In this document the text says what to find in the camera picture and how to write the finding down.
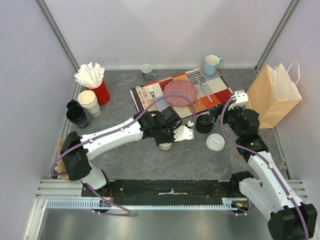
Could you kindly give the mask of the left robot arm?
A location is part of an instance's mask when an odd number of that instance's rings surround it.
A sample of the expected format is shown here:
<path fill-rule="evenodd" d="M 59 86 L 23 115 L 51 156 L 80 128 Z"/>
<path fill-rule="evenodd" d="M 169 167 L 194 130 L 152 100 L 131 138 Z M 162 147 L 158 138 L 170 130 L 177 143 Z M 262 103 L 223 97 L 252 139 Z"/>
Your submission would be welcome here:
<path fill-rule="evenodd" d="M 106 196 L 110 185 L 106 174 L 91 161 L 97 156 L 126 143 L 152 138 L 157 145 L 172 144 L 182 119 L 171 107 L 163 111 L 143 111 L 127 121 L 108 129 L 78 135 L 67 135 L 61 148 L 62 162 L 70 181 L 82 181 L 99 197 Z"/>

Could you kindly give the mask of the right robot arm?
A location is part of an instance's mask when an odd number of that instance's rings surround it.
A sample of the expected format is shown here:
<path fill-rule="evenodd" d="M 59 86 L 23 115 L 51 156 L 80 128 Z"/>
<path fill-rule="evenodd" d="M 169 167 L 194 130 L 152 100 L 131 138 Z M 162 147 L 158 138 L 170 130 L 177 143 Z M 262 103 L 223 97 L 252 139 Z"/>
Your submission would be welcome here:
<path fill-rule="evenodd" d="M 259 115 L 252 109 L 218 104 L 209 109 L 210 120 L 228 124 L 237 139 L 238 153 L 255 171 L 256 180 L 248 171 L 232 174 L 229 191 L 235 197 L 251 200 L 263 214 L 274 240 L 309 240 L 314 237 L 318 212 L 313 204 L 305 204 L 284 179 L 272 155 L 259 135 Z"/>

